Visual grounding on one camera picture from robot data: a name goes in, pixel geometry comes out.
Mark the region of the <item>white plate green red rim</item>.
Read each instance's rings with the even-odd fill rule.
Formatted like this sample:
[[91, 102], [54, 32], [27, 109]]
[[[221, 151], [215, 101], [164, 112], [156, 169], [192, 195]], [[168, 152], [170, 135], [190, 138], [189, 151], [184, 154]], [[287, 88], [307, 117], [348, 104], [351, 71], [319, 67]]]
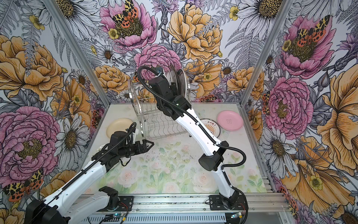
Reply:
[[190, 100], [189, 94], [190, 94], [190, 84], [188, 82], [188, 78], [186, 73], [182, 70], [178, 70], [179, 75], [179, 84], [180, 84], [180, 94], [183, 96], [187, 101]]

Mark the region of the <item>chrome wire dish rack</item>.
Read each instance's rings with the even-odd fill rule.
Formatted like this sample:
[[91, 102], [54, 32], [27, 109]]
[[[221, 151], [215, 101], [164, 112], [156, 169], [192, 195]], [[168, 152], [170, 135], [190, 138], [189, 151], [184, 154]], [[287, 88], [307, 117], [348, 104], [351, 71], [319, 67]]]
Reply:
[[157, 108], [155, 97], [136, 77], [129, 81], [129, 96], [144, 138], [154, 140], [186, 133], [181, 125]]

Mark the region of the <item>white plate orange sunburst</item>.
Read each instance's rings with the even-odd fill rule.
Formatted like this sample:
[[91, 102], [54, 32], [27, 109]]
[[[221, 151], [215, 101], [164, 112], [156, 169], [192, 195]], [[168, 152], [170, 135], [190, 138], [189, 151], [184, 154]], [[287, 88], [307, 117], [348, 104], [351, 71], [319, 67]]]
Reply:
[[204, 119], [201, 119], [200, 120], [204, 125], [205, 127], [216, 137], [218, 138], [221, 134], [221, 128], [219, 126], [219, 124], [212, 120], [212, 119], [207, 119], [207, 118], [204, 118]]

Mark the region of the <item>white plate black rim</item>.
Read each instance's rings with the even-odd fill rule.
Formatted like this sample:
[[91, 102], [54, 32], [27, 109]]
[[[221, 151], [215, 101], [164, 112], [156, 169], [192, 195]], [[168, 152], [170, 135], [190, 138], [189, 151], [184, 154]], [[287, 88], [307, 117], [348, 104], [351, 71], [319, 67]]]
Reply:
[[176, 70], [171, 70], [170, 71], [170, 77], [171, 77], [172, 85], [175, 86], [175, 91], [176, 91], [175, 95], [179, 95], [179, 93], [180, 93], [180, 89], [179, 89], [180, 85], [179, 85], [179, 82], [178, 82], [179, 78], [178, 78], [178, 74], [177, 74]]

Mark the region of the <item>black square floral plate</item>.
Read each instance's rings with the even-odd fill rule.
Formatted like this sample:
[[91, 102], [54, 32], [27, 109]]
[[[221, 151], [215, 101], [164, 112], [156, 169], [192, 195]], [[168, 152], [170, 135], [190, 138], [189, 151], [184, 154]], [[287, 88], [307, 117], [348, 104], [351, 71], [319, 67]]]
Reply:
[[180, 87], [179, 87], [179, 89], [180, 89], [180, 93], [179, 93], [179, 95], [181, 95], [182, 94], [182, 90], [181, 90], [181, 80], [180, 80], [180, 70], [176, 70], [176, 72], [177, 72], [177, 74], [178, 74], [178, 78], [179, 78], [179, 85], [180, 85]]

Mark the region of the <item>white plate red characters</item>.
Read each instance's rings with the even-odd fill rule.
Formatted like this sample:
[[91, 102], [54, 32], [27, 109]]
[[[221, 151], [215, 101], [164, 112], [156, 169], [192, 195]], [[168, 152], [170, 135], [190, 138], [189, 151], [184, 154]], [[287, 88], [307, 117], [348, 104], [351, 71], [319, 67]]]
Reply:
[[165, 77], [169, 85], [176, 85], [176, 75], [173, 70], [169, 70], [169, 72], [166, 72]]

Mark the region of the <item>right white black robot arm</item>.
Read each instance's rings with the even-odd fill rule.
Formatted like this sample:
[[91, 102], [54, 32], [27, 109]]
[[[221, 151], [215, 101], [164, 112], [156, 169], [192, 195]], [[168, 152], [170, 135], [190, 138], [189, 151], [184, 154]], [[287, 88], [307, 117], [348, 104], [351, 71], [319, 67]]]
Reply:
[[[179, 93], [178, 88], [169, 83], [161, 67], [140, 66], [137, 69], [137, 77], [143, 87], [155, 97], [157, 108], [186, 129], [199, 144], [203, 151], [199, 164], [203, 169], [213, 173], [222, 205], [227, 210], [240, 205], [244, 211], [248, 211], [249, 205], [245, 194], [231, 184], [225, 172], [225, 168], [244, 165], [247, 160], [246, 154], [238, 148], [229, 146], [226, 141], [220, 141], [205, 127], [190, 102]], [[242, 155], [242, 160], [239, 163], [224, 164], [223, 155], [227, 150], [238, 152]]]

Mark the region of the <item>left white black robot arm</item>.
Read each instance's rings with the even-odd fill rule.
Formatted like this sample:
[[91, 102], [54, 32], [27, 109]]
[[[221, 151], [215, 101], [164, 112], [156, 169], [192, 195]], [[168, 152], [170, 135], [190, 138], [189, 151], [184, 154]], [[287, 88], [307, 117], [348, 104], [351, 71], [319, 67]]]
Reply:
[[74, 202], [98, 179], [123, 163], [123, 158], [147, 153], [154, 143], [143, 139], [135, 140], [136, 123], [125, 131], [116, 131], [110, 142], [92, 156], [87, 165], [65, 185], [39, 201], [32, 201], [26, 208], [26, 224], [77, 224], [94, 212], [115, 211], [127, 205], [120, 201], [118, 191], [102, 187], [94, 196], [74, 205]]

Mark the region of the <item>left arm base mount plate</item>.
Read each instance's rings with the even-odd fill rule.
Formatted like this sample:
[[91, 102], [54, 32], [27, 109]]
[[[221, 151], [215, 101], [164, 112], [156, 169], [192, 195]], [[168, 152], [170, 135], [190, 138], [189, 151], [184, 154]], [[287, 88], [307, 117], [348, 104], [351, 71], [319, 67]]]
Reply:
[[120, 212], [132, 211], [134, 196], [118, 196], [117, 199], [111, 197], [107, 205], [98, 212]]

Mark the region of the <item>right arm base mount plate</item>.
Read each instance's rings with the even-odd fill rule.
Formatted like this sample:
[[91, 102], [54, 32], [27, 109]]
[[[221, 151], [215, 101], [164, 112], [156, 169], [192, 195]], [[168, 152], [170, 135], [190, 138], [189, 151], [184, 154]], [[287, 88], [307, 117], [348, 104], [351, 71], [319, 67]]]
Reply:
[[209, 206], [212, 211], [243, 211], [248, 208], [243, 195], [226, 198], [222, 195], [210, 195]]

